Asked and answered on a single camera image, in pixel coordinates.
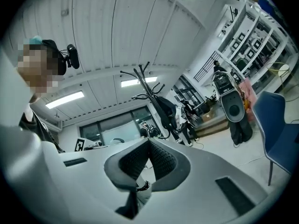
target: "cardboard box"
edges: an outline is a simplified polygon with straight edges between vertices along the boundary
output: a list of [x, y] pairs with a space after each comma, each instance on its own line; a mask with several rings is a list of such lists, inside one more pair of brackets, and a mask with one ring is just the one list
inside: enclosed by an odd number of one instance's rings
[[213, 108], [211, 108], [211, 110], [208, 113], [201, 115], [202, 121], [207, 122], [207, 121], [211, 120], [212, 118], [214, 118], [214, 115], [215, 115], [214, 110], [213, 110]]

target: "blue chair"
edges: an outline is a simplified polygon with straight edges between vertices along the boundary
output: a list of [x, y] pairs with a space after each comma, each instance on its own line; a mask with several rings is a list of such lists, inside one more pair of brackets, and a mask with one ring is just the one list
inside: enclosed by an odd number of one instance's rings
[[273, 163], [291, 174], [299, 157], [299, 124], [285, 123], [285, 98], [263, 91], [253, 106], [262, 133], [265, 156], [270, 159], [271, 184]]

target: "speaker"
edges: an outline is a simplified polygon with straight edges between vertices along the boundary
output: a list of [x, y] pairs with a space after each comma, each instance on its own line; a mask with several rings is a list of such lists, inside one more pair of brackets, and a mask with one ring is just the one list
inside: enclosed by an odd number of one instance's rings
[[231, 122], [240, 122], [244, 115], [245, 109], [242, 98], [238, 91], [232, 90], [220, 98], [224, 113]]

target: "black slot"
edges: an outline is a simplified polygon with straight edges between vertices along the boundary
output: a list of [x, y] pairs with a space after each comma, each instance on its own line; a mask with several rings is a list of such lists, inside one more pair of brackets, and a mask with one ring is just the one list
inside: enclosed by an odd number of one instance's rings
[[254, 208], [254, 204], [228, 177], [215, 180], [239, 216]]
[[85, 158], [79, 158], [79, 159], [64, 161], [64, 164], [66, 167], [68, 167], [68, 166], [73, 166], [73, 165], [83, 163], [83, 162], [87, 162], [87, 160]]

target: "fluorescent light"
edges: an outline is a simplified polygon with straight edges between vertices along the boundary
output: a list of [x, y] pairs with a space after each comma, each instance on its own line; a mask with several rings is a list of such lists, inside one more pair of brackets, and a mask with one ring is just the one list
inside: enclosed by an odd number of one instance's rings
[[158, 77], [147, 77], [145, 78], [146, 82], [155, 82], [157, 80]]
[[[155, 82], [157, 80], [157, 78], [158, 77], [147, 77], [147, 78], [145, 78], [145, 81], [147, 83]], [[127, 80], [127, 81], [122, 81], [121, 82], [122, 87], [131, 86], [131, 85], [135, 85], [135, 84], [140, 84], [139, 80]]]
[[52, 109], [56, 106], [59, 106], [59, 105], [62, 105], [62, 104], [65, 104], [67, 102], [70, 102], [72, 100], [75, 100], [75, 99], [79, 99], [81, 97], [84, 97], [84, 94], [82, 93], [82, 91], [79, 91], [77, 93], [74, 93], [74, 94], [71, 94], [71, 95], [68, 95], [68, 96], [65, 96], [65, 97], [62, 97], [60, 99], [57, 99], [57, 100], [54, 100], [48, 104], [46, 104], [46, 106], [49, 108], [49, 109]]

